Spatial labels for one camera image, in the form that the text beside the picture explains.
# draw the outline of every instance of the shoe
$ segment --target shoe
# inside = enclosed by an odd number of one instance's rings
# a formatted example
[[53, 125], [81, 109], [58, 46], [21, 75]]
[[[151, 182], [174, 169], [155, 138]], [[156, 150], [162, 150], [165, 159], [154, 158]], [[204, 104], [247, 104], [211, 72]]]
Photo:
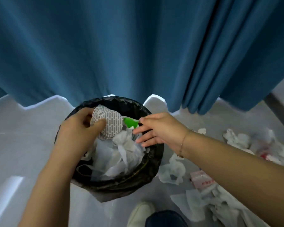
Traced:
[[155, 211], [155, 206], [152, 203], [140, 202], [131, 212], [127, 227], [145, 227], [146, 219]]

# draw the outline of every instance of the pant leg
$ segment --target pant leg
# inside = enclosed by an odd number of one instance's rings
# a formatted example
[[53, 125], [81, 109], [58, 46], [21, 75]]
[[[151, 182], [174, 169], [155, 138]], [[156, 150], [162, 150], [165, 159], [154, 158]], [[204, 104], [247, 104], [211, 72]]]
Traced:
[[155, 212], [146, 219], [145, 227], [188, 227], [184, 219], [175, 211]]

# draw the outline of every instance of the green object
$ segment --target green object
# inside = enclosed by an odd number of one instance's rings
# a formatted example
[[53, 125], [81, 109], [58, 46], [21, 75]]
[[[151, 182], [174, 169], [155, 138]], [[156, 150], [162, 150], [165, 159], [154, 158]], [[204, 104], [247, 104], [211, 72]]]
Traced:
[[131, 118], [123, 118], [123, 121], [125, 123], [125, 125], [127, 126], [127, 128], [131, 128], [133, 126], [133, 128], [136, 128], [138, 126], [139, 121], [138, 120], [134, 120]]

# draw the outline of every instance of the black plastic bag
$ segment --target black plastic bag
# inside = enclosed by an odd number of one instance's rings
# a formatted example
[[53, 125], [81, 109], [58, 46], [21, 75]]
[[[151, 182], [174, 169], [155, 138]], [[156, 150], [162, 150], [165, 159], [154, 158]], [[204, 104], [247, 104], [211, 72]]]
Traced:
[[[98, 105], [106, 106], [111, 110], [119, 112], [123, 116], [127, 116], [133, 119], [139, 119], [151, 114], [151, 112], [146, 107], [135, 100], [119, 96], [110, 96], [84, 101], [81, 105], [76, 107], [68, 115], [68, 117], [77, 113], [84, 107], [94, 108]], [[130, 174], [119, 175], [111, 180], [94, 182], [91, 181], [90, 177], [83, 176], [75, 171], [71, 182], [89, 191], [100, 202], [107, 202], [116, 198], [127, 196], [152, 181], [152, 179], [158, 173], [158, 169], [163, 157], [163, 151], [163, 144], [150, 146], [149, 152], [144, 154], [141, 163]], [[78, 163], [77, 167], [84, 164], [92, 165], [92, 163], [93, 160], [88, 162], [81, 160]]]

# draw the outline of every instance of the person's right arm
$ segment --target person's right arm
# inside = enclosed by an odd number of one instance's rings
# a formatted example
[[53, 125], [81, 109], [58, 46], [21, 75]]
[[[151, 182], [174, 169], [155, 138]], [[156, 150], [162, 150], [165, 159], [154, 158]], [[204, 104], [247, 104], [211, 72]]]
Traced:
[[168, 144], [230, 192], [271, 227], [284, 226], [284, 167], [190, 131], [169, 113], [141, 118], [137, 142]]

